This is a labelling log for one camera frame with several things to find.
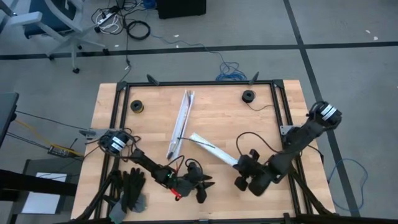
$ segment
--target white paper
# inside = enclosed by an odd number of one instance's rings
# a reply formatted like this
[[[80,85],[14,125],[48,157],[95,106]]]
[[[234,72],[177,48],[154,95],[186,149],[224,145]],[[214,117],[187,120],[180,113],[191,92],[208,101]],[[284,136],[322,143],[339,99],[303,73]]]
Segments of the white paper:
[[[45,172],[38,172],[36,177],[53,179],[61,182],[65,182],[67,179],[66,174],[53,174]],[[29,192],[24,208],[22,209],[22,213],[55,214],[60,197],[60,195],[54,194]]]
[[[179,137],[184,137],[185,129],[188,123],[189,113],[193,105],[193,99],[195,97],[194,91],[185,90],[184,96],[182,98],[180,111],[178,112],[177,120],[175,122],[174,131],[172,139],[170,141],[169,150],[167,151],[166,157],[169,153],[173,152],[173,156],[170,160],[178,157],[180,154],[182,141],[178,139]]]

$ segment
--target black bracket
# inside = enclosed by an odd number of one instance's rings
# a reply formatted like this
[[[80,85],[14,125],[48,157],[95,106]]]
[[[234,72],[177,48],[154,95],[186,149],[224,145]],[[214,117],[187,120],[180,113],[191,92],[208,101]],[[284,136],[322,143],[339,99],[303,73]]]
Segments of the black bracket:
[[[290,215],[288,213],[284,213],[284,221],[285,221],[285,224],[292,224]]]
[[[148,79],[148,82],[154,84],[155,86],[160,85],[160,82],[157,81],[154,77],[152,77],[152,75],[147,74],[147,79]]]
[[[126,86],[127,86],[127,82],[126,81],[118,82],[116,84],[116,91],[117,92],[122,91],[123,89],[125,89]]]
[[[253,85],[254,82],[257,81],[257,79],[258,79],[258,77],[259,77],[259,74],[260,74],[260,72],[257,72],[257,73],[253,76],[253,78],[249,81],[249,85]]]
[[[273,80],[272,82],[279,88],[285,88],[283,80]]]

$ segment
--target chair wheel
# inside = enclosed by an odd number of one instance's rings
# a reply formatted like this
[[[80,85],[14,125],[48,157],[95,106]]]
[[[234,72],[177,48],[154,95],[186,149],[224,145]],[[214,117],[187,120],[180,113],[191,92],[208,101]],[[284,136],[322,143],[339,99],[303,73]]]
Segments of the chair wheel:
[[[111,55],[108,49],[102,49],[102,52],[103,52],[105,55]]]

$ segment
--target office chair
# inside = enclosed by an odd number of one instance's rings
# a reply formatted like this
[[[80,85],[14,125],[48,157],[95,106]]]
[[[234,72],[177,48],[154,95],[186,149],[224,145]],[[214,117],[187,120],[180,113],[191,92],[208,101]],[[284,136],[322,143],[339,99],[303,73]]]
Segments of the office chair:
[[[25,36],[48,34],[60,44],[46,53],[53,60],[53,53],[70,46],[72,50],[72,67],[74,73],[79,73],[76,67],[76,48],[82,49],[80,44],[94,45],[103,48],[103,53],[109,55],[105,45],[83,39],[94,25],[83,29],[80,21],[83,15],[82,0],[31,0],[28,14],[10,18],[11,26],[23,25]]]

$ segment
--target chair leg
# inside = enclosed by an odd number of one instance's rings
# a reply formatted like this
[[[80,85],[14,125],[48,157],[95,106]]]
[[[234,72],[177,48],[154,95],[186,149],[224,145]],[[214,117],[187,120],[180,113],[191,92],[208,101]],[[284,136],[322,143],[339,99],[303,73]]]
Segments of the chair leg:
[[[78,41],[79,41],[80,43],[82,43],[82,44],[88,44],[88,45],[92,45],[92,46],[95,46],[95,47],[106,48],[105,45],[100,44],[100,43],[96,43],[96,42],[93,42],[93,41],[83,40],[83,39],[80,39],[80,38],[78,39]]]
[[[76,38],[83,38],[83,37],[84,37],[85,35],[87,35],[90,31],[92,31],[93,28],[96,27],[96,26],[97,26],[97,24],[93,24],[92,26],[87,27],[85,30],[83,30],[82,33],[77,34],[75,37],[76,37]]]
[[[61,44],[59,44],[58,46],[56,46],[54,49],[52,49],[51,51],[47,52],[46,55],[49,57],[49,56],[52,55],[54,52],[56,52],[56,51],[58,51],[58,50],[60,50],[60,49],[62,49],[62,48],[64,48],[64,47],[67,47],[68,45],[70,45],[70,42],[71,42],[70,39],[68,39],[68,40],[66,40],[66,41],[64,41],[64,42],[62,42]]]
[[[72,54],[72,67],[73,67],[72,71],[77,74],[77,73],[80,72],[80,69],[76,68],[76,44],[74,42],[72,42],[70,47],[72,48],[72,51],[71,51],[71,54]]]

